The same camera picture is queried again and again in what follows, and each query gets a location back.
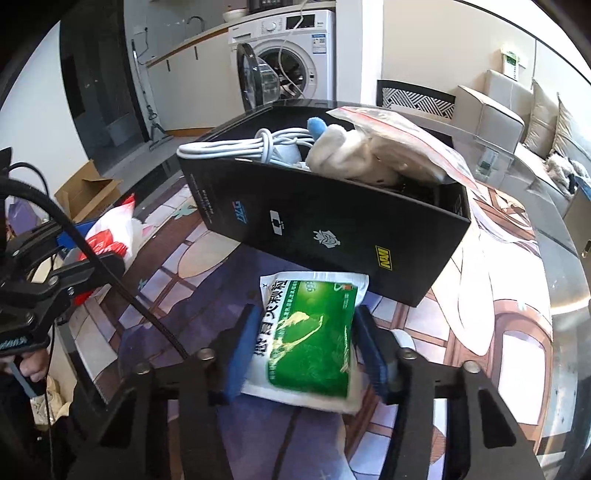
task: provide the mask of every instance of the anime print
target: anime print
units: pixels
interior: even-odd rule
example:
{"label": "anime print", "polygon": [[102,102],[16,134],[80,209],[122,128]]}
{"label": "anime print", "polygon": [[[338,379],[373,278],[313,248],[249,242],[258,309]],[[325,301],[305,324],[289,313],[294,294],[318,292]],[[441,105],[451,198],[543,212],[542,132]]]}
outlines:
{"label": "anime print", "polygon": [[[421,303],[410,308],[372,293],[364,303],[379,327],[428,360],[458,366],[478,361],[537,450],[552,353],[544,268],[521,205],[480,187],[484,199],[470,198],[473,218],[464,240]],[[193,205],[188,198],[172,209],[124,276],[190,353],[234,325],[245,303],[261,304],[261,276],[305,270],[209,232]],[[115,328],[109,343],[118,359],[116,368],[97,377],[98,384],[124,376],[145,359],[155,367],[179,361],[116,295],[109,292],[100,306]],[[363,370],[363,359],[359,362]],[[355,416],[248,395],[221,407],[220,428],[235,479],[377,480],[397,406],[383,405],[366,378],[364,385]],[[433,411],[429,478],[437,479],[443,471],[446,401],[436,400]]]}

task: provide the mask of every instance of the black box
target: black box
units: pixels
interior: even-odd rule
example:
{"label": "black box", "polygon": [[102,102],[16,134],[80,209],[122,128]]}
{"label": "black box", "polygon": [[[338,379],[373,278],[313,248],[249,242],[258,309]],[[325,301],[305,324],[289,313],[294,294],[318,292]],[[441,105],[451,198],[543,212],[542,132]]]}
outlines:
{"label": "black box", "polygon": [[[200,141],[305,128],[334,102],[276,102],[216,128]],[[234,159],[179,162],[207,227],[311,270],[369,275],[370,291],[416,306],[464,237],[469,205],[458,184],[398,191]]]}

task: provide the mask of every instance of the blue plush ear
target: blue plush ear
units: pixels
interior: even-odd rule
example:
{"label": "blue plush ear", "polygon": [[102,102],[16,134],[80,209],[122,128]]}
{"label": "blue plush ear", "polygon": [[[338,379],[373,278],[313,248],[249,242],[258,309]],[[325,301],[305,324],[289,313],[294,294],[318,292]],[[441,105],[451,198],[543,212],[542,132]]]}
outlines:
{"label": "blue plush ear", "polygon": [[308,130],[310,131],[312,138],[314,140],[318,140],[326,130],[326,123],[321,118],[313,116],[312,118],[308,119]]}

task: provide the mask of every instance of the glass table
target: glass table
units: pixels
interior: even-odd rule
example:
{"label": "glass table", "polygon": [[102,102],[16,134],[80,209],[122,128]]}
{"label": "glass table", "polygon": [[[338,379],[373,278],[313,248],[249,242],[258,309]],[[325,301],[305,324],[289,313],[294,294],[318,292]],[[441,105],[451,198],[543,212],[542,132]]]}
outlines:
{"label": "glass table", "polygon": [[[151,174],[143,187],[136,214],[146,224],[144,239],[124,284],[192,353],[232,326],[245,303],[260,302],[261,275],[303,269],[209,232],[184,179],[170,169],[175,161],[168,162],[170,174]],[[589,288],[560,214],[520,168],[512,165],[498,190],[481,185],[481,197],[471,201],[469,233],[417,308],[371,293],[364,303],[378,326],[400,330],[430,361],[477,360],[547,477],[568,478],[591,426]],[[110,400],[137,363],[180,360],[108,288],[60,333],[81,388],[96,405]],[[355,416],[242,395],[220,408],[219,418],[236,479],[369,480],[379,476],[396,411],[381,404],[366,380]],[[178,431],[177,415],[172,403],[171,432]],[[429,478],[441,478],[445,435],[445,400],[437,400]],[[171,465],[179,478],[178,452]]]}

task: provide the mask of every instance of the washing machine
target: washing machine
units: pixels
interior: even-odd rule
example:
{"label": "washing machine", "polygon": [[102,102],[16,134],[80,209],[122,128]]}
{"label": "washing machine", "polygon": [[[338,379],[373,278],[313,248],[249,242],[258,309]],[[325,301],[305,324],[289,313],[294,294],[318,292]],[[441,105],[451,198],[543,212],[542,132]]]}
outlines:
{"label": "washing machine", "polygon": [[230,27],[229,43],[246,110],[264,103],[261,73],[267,67],[260,60],[279,77],[279,99],[335,99],[334,12],[308,10],[303,19],[293,12],[244,22]]}

